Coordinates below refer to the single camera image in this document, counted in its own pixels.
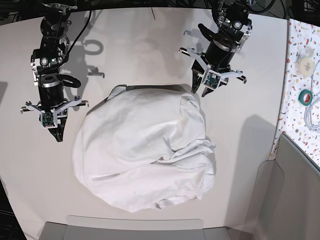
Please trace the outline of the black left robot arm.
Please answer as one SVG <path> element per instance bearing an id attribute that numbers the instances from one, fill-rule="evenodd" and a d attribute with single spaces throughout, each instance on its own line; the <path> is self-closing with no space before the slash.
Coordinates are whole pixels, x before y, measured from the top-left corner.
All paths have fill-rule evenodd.
<path id="1" fill-rule="evenodd" d="M 195 94 L 204 85 L 202 96 L 212 93 L 229 82 L 230 77 L 247 82 L 243 72 L 232 70 L 230 62 L 235 53 L 241 50 L 252 32 L 252 21 L 249 11 L 232 0 L 215 0 L 212 4 L 211 15 L 218 31 L 213 32 L 202 23 L 198 28 L 203 37 L 209 41 L 205 52 L 195 52 L 187 48 L 186 54 L 194 59 L 192 70 L 191 92 Z"/>

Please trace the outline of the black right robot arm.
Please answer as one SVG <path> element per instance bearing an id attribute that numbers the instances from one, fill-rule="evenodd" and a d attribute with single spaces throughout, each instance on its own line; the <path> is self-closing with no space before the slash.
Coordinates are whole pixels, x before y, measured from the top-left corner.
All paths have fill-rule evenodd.
<path id="1" fill-rule="evenodd" d="M 27 110 L 39 112 L 39 121 L 57 142 L 63 141 L 65 124 L 70 107 L 81 105 L 80 97 L 69 101 L 64 88 L 79 88 L 81 82 L 70 75 L 60 74 L 60 68 L 69 60 L 70 40 L 67 31 L 71 25 L 69 16 L 77 9 L 75 0 L 44 0 L 48 8 L 40 24 L 42 39 L 40 47 L 32 52 L 30 66 L 33 82 L 38 88 L 39 103 L 26 103 Z"/>

